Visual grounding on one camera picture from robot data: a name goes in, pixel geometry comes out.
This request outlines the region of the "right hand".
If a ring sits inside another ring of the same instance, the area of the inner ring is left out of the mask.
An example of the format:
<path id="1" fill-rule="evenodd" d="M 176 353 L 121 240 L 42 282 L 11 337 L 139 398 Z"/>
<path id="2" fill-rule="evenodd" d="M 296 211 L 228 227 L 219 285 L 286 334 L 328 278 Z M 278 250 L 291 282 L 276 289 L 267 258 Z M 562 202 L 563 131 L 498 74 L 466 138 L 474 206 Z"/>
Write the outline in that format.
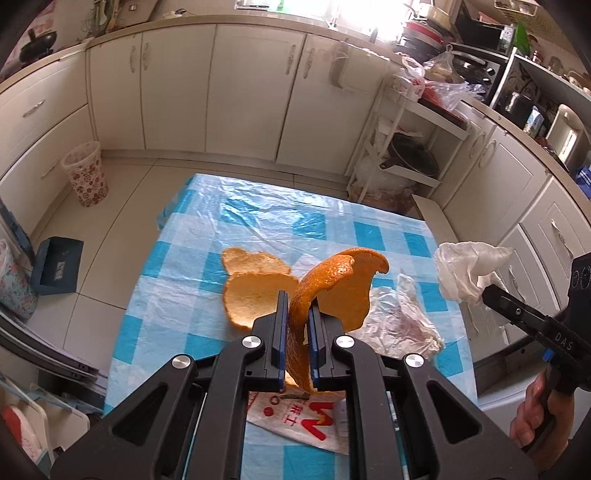
<path id="1" fill-rule="evenodd" d="M 509 437 L 518 447 L 530 445 L 535 431 L 545 419 L 541 396 L 546 386 L 546 375 L 541 372 L 526 390 L 515 418 L 510 424 Z M 552 391 L 547 401 L 548 412 L 555 417 L 554 429 L 539 444 L 536 452 L 530 455 L 539 470 L 549 469 L 568 446 L 568 439 L 574 423 L 575 402 L 573 396 Z"/>

